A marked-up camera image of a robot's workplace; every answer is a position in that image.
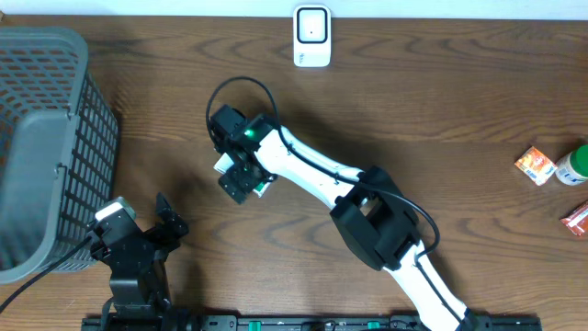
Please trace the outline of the white green medicine box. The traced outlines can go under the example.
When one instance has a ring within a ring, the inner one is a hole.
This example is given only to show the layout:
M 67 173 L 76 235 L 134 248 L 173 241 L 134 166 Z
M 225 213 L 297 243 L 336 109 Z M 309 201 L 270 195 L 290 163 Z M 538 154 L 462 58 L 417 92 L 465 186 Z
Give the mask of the white green medicine box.
M 214 169 L 222 175 L 225 175 L 233 165 L 234 162 L 231 160 L 229 155 L 223 154 L 220 157 L 219 161 L 215 164 Z M 253 193 L 256 194 L 259 198 L 261 198 L 265 194 L 267 189 L 270 187 L 270 185 L 270 182 L 261 183 L 253 189 Z

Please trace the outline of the small orange snack box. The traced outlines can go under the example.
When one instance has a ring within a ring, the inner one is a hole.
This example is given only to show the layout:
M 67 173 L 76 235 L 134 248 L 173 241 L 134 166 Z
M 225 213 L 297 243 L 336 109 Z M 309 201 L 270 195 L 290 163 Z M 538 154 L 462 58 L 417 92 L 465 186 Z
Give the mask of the small orange snack box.
M 542 186 L 555 174 L 557 166 L 536 147 L 528 148 L 514 163 L 537 186 Z

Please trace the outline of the green lid white jar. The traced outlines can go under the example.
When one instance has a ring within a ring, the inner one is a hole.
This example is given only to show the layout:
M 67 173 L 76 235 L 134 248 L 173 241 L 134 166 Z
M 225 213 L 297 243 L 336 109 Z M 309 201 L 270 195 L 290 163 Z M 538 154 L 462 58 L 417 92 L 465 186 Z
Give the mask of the green lid white jar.
M 587 181 L 587 150 L 588 146 L 582 145 L 556 163 L 555 175 L 561 183 L 578 186 Z

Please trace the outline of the red Top chocolate bar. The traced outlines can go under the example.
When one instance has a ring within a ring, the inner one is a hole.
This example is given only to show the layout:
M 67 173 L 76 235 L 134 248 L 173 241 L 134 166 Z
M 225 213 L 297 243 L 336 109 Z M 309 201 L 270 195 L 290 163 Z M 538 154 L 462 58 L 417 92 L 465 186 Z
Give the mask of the red Top chocolate bar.
M 573 234 L 582 236 L 587 234 L 588 202 L 584 202 L 572 211 L 568 216 L 560 219 Z

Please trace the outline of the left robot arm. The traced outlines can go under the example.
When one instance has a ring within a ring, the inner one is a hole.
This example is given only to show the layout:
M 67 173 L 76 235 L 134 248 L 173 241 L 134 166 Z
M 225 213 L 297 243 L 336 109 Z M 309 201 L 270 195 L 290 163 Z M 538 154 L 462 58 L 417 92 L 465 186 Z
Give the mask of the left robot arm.
M 85 318 L 84 330 L 188 330 L 190 314 L 171 302 L 164 263 L 189 233 L 163 194 L 155 199 L 161 221 L 143 231 L 136 212 L 118 197 L 96 212 L 87 238 L 91 257 L 109 266 L 112 297 L 99 317 Z

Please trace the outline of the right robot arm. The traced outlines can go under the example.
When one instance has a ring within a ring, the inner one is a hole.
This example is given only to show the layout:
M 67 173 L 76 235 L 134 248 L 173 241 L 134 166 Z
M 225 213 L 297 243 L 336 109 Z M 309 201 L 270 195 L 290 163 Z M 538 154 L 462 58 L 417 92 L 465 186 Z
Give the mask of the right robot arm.
M 349 250 L 364 264 L 388 273 L 430 330 L 473 330 L 475 316 L 433 267 L 417 228 L 430 216 L 406 199 L 383 169 L 343 165 L 313 150 L 277 120 L 249 119 L 224 105 L 206 119 L 220 154 L 220 186 L 237 203 L 262 195 L 283 177 L 324 203 Z

